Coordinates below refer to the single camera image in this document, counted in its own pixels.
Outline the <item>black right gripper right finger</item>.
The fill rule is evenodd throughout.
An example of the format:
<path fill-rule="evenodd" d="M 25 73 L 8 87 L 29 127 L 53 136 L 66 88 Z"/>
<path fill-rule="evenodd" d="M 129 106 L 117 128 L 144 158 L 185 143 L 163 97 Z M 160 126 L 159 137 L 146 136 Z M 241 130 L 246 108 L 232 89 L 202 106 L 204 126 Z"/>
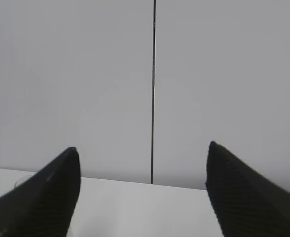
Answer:
<path fill-rule="evenodd" d="M 206 188 L 225 237 L 290 237 L 290 193 L 214 141 Z"/>

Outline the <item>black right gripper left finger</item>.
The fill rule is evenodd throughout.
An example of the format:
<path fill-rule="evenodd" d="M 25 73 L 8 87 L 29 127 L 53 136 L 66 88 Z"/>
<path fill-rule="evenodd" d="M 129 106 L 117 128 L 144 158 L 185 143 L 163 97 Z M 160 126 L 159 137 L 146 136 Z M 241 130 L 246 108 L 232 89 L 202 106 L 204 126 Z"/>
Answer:
<path fill-rule="evenodd" d="M 65 237 L 80 189 L 80 157 L 68 147 L 0 197 L 0 237 Z"/>

